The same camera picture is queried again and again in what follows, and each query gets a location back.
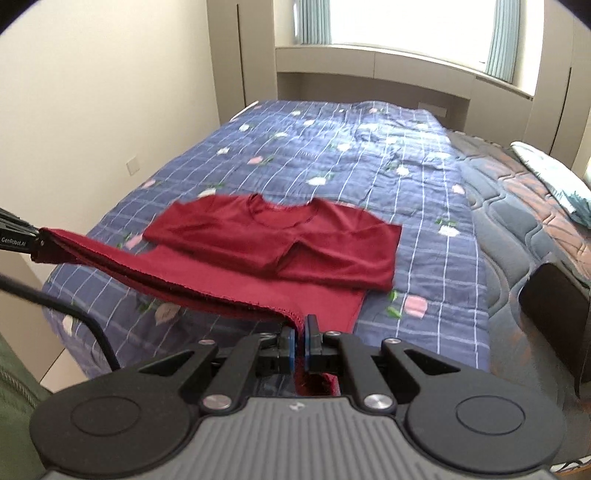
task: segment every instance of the curtain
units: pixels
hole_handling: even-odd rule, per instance
[[[330,0],[298,0],[298,37],[303,44],[332,43]]]
[[[495,26],[485,73],[505,82],[513,82],[521,0],[496,0]]]

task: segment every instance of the built-in shelf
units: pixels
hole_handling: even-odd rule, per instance
[[[295,45],[275,49],[278,73],[328,73],[416,85],[472,98],[476,79],[531,100],[514,85],[482,72],[429,57],[347,45]]]

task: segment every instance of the window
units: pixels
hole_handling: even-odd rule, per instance
[[[484,71],[496,0],[330,0],[333,44],[416,53]]]

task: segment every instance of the shirt sleeve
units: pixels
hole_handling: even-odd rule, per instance
[[[402,227],[379,220],[353,232],[305,232],[282,257],[277,276],[339,287],[390,291]]]

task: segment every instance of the cabinet door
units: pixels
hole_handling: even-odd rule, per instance
[[[220,123],[246,106],[242,83],[242,59],[236,1],[207,0],[213,80]]]
[[[277,99],[272,0],[207,0],[220,122]]]

